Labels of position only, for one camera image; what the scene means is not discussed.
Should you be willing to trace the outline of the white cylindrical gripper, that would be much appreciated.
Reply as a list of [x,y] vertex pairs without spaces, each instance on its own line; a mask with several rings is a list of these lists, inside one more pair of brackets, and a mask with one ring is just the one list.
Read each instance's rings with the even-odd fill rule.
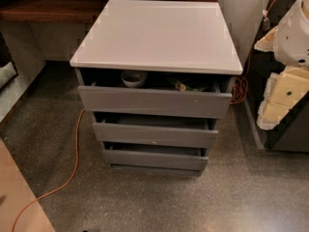
[[254,48],[274,51],[275,59],[287,66],[281,73],[270,75],[258,110],[258,127],[269,131],[309,91],[309,0],[296,0],[278,25],[256,41]]

